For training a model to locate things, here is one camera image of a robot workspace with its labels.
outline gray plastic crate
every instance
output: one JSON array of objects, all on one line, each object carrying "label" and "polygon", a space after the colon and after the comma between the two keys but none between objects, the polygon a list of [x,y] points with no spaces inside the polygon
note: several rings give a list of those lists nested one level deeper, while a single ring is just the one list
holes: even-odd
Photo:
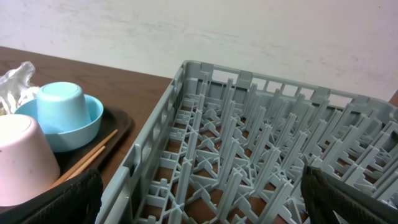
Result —
[{"label": "gray plastic crate", "polygon": [[[215,71],[236,78],[215,81]],[[331,106],[336,96],[350,102]],[[397,118],[368,96],[186,61],[105,189],[96,223],[309,223],[305,162],[396,208]]]}]

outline bowl rim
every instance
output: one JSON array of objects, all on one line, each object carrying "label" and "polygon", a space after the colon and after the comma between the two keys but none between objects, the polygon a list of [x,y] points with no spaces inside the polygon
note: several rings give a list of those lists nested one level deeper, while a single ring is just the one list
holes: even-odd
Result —
[{"label": "bowl rim", "polygon": [[[90,96],[90,95],[87,95],[87,94],[84,94],[84,96],[85,96],[85,98],[92,98],[92,99],[96,102],[96,104],[99,106],[100,112],[99,112],[99,115],[98,115],[98,117],[97,117],[96,119],[94,119],[92,122],[90,122],[90,123],[84,125],[83,127],[80,127],[80,128],[77,128],[77,129],[74,129],[74,130],[71,130],[71,131],[64,131],[64,132],[61,132],[61,133],[53,133],[53,134],[45,134],[45,133],[44,133],[44,134],[45,134],[46,136],[50,136],[50,135],[59,135],[59,134],[69,134],[69,133],[73,133],[73,132],[75,132],[75,131],[79,131],[79,130],[81,130],[81,129],[87,128],[87,127],[91,126],[92,124],[94,124],[95,122],[97,122],[97,120],[99,120],[99,119],[102,117],[103,113],[104,113],[104,105],[100,102],[99,99],[95,98],[94,96]],[[30,100],[30,101],[27,102],[26,104],[31,103],[31,102],[33,102],[33,101],[35,101],[35,100],[37,100],[37,99],[34,98],[33,100]]]}]

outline light blue cup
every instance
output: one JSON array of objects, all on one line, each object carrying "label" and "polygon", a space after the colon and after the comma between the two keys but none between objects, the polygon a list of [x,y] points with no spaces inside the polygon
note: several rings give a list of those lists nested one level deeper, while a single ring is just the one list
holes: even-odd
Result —
[{"label": "light blue cup", "polygon": [[[84,97],[90,116],[90,123],[73,131],[55,134],[45,133],[45,138],[49,142],[53,152],[68,152],[78,149],[89,143],[98,134],[104,107],[96,98],[88,95],[84,95]],[[17,109],[15,114],[28,115],[37,120],[37,100],[34,99],[25,103]]]},{"label": "light blue cup", "polygon": [[37,92],[37,121],[44,134],[72,131],[89,124],[83,90],[69,82],[42,86]]}]

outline wooden stick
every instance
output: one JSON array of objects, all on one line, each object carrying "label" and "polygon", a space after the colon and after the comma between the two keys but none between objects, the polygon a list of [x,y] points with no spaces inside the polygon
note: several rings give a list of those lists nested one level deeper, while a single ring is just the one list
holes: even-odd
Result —
[{"label": "wooden stick", "polygon": [[83,158],[81,158],[72,168],[70,168],[66,173],[64,173],[54,184],[51,185],[51,188],[57,186],[58,184],[63,183],[70,177],[81,165],[83,165],[91,156],[93,156],[103,145],[105,145],[111,137],[113,137],[117,133],[117,129],[114,130],[108,137],[102,140],[98,145],[96,145],[90,152],[88,152]]},{"label": "wooden stick", "polygon": [[105,146],[101,147],[93,156],[91,156],[79,169],[77,169],[67,180],[72,179],[83,172],[100,154],[104,151]]}]

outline bowl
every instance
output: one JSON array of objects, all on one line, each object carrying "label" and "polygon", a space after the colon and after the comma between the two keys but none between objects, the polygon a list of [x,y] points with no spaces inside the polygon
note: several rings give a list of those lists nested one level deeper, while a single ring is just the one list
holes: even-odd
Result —
[{"label": "bowl", "polygon": [[0,127],[0,206],[13,206],[48,190],[60,168],[35,119],[4,115]]},{"label": "bowl", "polygon": [[36,102],[37,121],[44,134],[73,131],[91,122],[83,90],[77,84],[44,85],[37,92]]},{"label": "bowl", "polygon": [[[37,120],[37,100],[31,100],[17,109],[15,114],[24,114]],[[95,97],[85,95],[85,103],[90,115],[90,124],[73,131],[65,131],[55,134],[45,134],[53,152],[68,152],[89,143],[100,130],[101,118],[104,106]]]}]

